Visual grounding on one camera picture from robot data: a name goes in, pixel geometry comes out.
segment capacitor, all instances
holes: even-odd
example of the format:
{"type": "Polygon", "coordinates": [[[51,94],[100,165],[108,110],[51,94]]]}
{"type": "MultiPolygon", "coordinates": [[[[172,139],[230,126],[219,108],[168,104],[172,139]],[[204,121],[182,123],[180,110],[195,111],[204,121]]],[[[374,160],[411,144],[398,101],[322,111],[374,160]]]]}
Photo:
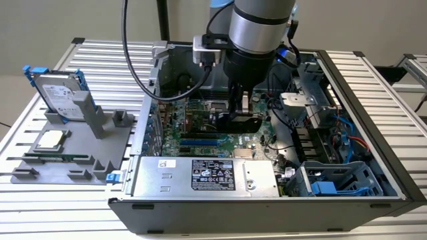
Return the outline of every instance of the capacitor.
{"type": "Polygon", "coordinates": [[[254,102],[254,103],[258,103],[259,101],[260,101],[260,98],[259,98],[258,96],[254,96],[254,97],[252,97],[252,102],[254,102]]]}

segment motherboard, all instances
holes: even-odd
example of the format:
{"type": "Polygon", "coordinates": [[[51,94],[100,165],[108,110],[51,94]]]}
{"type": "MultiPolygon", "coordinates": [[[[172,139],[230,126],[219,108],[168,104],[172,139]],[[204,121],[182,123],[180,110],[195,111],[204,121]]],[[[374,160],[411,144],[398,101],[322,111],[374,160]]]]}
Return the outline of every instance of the motherboard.
{"type": "Polygon", "coordinates": [[[263,116],[255,133],[224,134],[210,124],[212,112],[227,111],[228,101],[190,99],[164,104],[160,108],[163,121],[164,157],[214,157],[274,160],[278,153],[267,147],[274,135],[271,117],[262,94],[252,95],[252,112],[263,116]]]}

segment white wall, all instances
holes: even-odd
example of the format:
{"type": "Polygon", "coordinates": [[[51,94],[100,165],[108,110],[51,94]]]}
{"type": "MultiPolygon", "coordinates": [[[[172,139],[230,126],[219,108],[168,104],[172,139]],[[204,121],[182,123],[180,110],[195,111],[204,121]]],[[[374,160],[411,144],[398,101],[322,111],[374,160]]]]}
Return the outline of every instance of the white wall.
{"type": "MultiPolygon", "coordinates": [[[[160,38],[155,0],[129,0],[128,40],[160,38]]],[[[121,0],[0,0],[0,74],[53,67],[73,37],[120,40],[121,0]]]]}
{"type": "MultiPolygon", "coordinates": [[[[191,41],[207,25],[208,0],[168,0],[171,38],[191,41]]],[[[363,51],[375,64],[427,53],[426,0],[298,0],[295,44],[363,51]]],[[[121,0],[0,0],[0,74],[53,66],[73,37],[120,40],[121,0]]],[[[156,0],[129,0],[128,39],[160,38],[156,0]]]]}

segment hard drive label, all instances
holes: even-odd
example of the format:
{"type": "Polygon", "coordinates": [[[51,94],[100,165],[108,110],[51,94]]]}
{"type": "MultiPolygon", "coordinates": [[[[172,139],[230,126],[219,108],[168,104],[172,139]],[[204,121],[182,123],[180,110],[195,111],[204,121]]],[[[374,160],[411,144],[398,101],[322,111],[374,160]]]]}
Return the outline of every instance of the hard drive label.
{"type": "Polygon", "coordinates": [[[191,188],[196,191],[235,191],[232,160],[192,160],[191,188]]]}
{"type": "Polygon", "coordinates": [[[79,106],[73,103],[72,90],[65,86],[48,84],[43,85],[43,88],[59,115],[71,120],[83,120],[83,112],[79,106]]]}

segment gray slot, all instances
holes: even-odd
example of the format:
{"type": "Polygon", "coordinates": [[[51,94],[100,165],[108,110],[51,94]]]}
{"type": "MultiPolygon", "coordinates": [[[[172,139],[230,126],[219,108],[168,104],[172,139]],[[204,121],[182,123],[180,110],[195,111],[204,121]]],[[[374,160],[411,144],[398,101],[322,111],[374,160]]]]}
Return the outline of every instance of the gray slot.
{"type": "Polygon", "coordinates": [[[75,157],[73,162],[77,165],[92,165],[95,163],[95,158],[92,155],[89,157],[75,157]]]}
{"type": "Polygon", "coordinates": [[[32,167],[16,167],[12,176],[19,179],[36,179],[39,172],[32,167]]]}
{"type": "Polygon", "coordinates": [[[116,128],[127,128],[132,124],[127,110],[117,109],[112,113],[112,121],[116,128]]]}
{"type": "Polygon", "coordinates": [[[104,180],[107,174],[111,173],[116,168],[112,165],[112,162],[108,161],[105,166],[101,165],[101,162],[96,159],[93,164],[92,173],[99,180],[104,180]]]}
{"type": "Polygon", "coordinates": [[[20,158],[27,164],[44,164],[45,161],[37,156],[23,156],[20,158]]]}
{"type": "Polygon", "coordinates": [[[44,116],[51,124],[64,125],[61,115],[59,115],[57,113],[49,112],[49,109],[45,110],[44,116]]]}
{"type": "Polygon", "coordinates": [[[92,178],[91,173],[85,169],[76,169],[76,170],[69,170],[69,173],[67,176],[72,180],[89,180],[92,178]]]}

